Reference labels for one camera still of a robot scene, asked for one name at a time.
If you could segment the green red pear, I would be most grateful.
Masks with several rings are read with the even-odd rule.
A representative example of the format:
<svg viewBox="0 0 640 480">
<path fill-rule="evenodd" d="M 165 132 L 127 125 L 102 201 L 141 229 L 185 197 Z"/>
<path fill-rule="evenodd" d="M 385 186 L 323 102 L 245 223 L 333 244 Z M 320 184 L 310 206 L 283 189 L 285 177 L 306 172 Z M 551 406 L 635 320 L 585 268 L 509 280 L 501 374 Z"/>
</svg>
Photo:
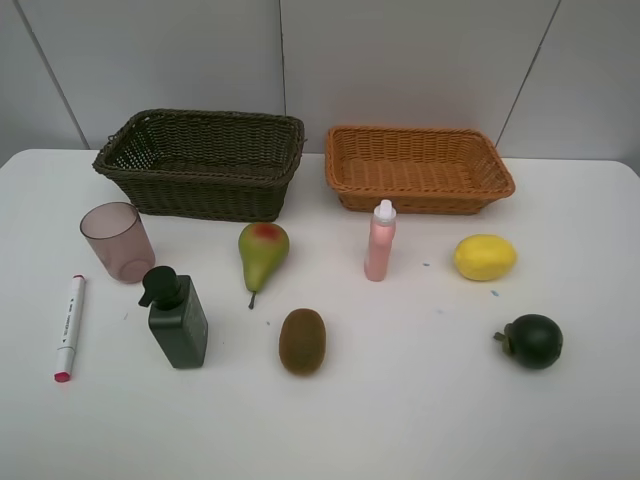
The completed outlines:
<svg viewBox="0 0 640 480">
<path fill-rule="evenodd" d="M 238 248 L 245 286 L 251 293 L 248 308 L 252 310 L 256 295 L 288 256 L 290 240 L 286 231 L 279 225 L 256 222 L 242 230 Z"/>
</svg>

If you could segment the dark green round fruit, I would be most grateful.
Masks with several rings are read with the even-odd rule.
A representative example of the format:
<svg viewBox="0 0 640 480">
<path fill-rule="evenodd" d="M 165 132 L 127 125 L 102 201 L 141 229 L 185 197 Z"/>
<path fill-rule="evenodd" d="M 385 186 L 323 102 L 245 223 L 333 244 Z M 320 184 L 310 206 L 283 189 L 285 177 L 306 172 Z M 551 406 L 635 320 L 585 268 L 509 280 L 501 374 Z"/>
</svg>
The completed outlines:
<svg viewBox="0 0 640 480">
<path fill-rule="evenodd" d="M 561 356 L 564 337 L 558 324 L 540 314 L 526 314 L 507 323 L 493 339 L 502 351 L 521 367 L 542 370 Z"/>
</svg>

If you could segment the dark green pump bottle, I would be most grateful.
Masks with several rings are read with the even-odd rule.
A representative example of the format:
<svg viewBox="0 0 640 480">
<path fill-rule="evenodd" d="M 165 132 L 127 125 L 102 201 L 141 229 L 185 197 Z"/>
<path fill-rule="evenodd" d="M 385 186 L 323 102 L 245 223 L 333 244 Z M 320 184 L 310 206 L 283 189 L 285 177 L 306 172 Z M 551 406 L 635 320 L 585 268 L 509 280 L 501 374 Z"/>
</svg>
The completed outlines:
<svg viewBox="0 0 640 480">
<path fill-rule="evenodd" d="M 148 326 L 174 369 L 200 368 L 208 343 L 208 321 L 189 275 L 169 266 L 149 270 L 138 304 L 149 308 Z"/>
</svg>

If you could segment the brown kiwi fruit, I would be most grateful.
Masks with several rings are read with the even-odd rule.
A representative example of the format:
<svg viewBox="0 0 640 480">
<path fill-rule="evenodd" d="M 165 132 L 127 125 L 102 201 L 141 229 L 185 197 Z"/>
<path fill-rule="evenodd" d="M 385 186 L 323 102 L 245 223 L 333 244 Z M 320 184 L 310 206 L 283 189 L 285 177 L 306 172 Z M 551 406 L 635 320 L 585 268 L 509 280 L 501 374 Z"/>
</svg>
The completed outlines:
<svg viewBox="0 0 640 480">
<path fill-rule="evenodd" d="M 326 327 L 319 313 L 306 308 L 291 311 L 282 324 L 278 353 L 290 373 L 314 374 L 326 354 Z"/>
</svg>

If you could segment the translucent pink plastic cup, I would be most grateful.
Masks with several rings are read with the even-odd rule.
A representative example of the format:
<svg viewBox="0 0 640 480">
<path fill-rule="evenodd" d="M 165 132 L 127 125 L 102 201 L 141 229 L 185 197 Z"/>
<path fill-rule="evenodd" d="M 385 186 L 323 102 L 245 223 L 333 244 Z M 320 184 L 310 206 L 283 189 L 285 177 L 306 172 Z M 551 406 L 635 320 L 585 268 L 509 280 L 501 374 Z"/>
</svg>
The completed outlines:
<svg viewBox="0 0 640 480">
<path fill-rule="evenodd" d="M 130 203 L 109 202 L 87 212 L 80 231 L 115 280 L 134 284 L 155 266 L 155 253 L 138 210 Z"/>
</svg>

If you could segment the pink white-capped bottle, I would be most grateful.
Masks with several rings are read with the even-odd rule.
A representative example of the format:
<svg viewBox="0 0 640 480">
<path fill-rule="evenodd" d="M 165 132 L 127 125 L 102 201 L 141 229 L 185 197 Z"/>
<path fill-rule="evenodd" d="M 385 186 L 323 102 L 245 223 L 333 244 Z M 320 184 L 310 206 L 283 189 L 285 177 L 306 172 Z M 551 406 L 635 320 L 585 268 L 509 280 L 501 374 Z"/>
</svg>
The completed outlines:
<svg viewBox="0 0 640 480">
<path fill-rule="evenodd" d="M 370 222 L 364 262 L 364 272 L 368 280 L 380 282 L 385 279 L 395 232 L 396 210 L 390 200 L 383 199 L 375 207 Z"/>
</svg>

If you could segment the white red-capped marker pen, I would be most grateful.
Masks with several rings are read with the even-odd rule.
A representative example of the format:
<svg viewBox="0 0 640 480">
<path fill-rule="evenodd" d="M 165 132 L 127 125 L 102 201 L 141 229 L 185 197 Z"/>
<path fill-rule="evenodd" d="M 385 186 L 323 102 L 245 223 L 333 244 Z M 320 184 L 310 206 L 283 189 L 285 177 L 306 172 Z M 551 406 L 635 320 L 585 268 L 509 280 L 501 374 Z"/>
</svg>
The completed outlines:
<svg viewBox="0 0 640 480">
<path fill-rule="evenodd" d="M 53 375 L 56 383 L 65 383 L 71 380 L 82 320 L 85 289 L 85 277 L 83 275 L 74 275 L 65 312 L 63 331 L 56 354 L 56 366 Z"/>
</svg>

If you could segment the dark brown wicker basket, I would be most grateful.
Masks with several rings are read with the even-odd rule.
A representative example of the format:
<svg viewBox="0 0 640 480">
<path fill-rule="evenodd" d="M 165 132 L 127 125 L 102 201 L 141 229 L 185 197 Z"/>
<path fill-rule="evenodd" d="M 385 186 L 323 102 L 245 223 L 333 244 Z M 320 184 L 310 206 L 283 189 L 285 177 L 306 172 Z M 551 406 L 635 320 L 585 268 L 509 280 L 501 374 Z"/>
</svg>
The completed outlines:
<svg viewBox="0 0 640 480">
<path fill-rule="evenodd" d="M 151 109 L 109 137 L 93 168 L 147 215 L 273 222 L 304 141 L 292 116 Z"/>
</svg>

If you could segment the orange wicker basket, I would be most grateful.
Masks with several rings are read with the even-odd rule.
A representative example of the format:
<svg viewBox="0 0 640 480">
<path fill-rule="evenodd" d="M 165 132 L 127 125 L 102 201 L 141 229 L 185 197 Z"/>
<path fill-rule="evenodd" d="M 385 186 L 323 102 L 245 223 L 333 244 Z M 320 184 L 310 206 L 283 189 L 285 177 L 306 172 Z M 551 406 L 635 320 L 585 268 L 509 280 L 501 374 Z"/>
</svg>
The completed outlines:
<svg viewBox="0 0 640 480">
<path fill-rule="evenodd" d="M 473 129 L 333 127 L 325 173 L 356 212 L 386 199 L 404 214 L 472 215 L 515 192 L 494 144 Z"/>
</svg>

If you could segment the yellow lemon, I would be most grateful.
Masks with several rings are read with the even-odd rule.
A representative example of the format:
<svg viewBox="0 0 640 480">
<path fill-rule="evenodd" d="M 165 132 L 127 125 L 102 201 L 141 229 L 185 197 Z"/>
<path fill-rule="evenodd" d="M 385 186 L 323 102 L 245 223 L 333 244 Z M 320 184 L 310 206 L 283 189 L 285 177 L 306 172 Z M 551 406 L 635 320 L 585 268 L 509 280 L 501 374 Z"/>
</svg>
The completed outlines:
<svg viewBox="0 0 640 480">
<path fill-rule="evenodd" d="M 517 252 L 506 239 L 477 234 L 463 239 L 455 248 L 457 271 L 472 281 L 493 281 L 506 276 L 517 262 Z"/>
</svg>

